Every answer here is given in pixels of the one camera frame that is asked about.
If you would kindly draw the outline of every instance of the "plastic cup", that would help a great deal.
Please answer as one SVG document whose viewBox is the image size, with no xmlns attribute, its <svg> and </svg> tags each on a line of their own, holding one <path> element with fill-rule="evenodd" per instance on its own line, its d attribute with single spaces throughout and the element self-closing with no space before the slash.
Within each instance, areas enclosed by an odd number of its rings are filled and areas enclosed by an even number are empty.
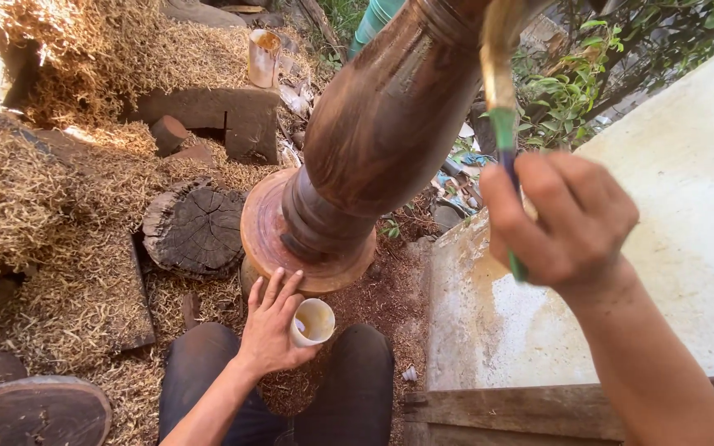
<svg viewBox="0 0 714 446">
<path fill-rule="evenodd" d="M 291 321 L 291 342 L 297 347 L 326 342 L 335 331 L 335 314 L 322 299 L 305 299 Z"/>
<path fill-rule="evenodd" d="M 278 86 L 280 73 L 280 37 L 277 34 L 256 29 L 250 33 L 247 77 L 261 87 Z"/>
</svg>

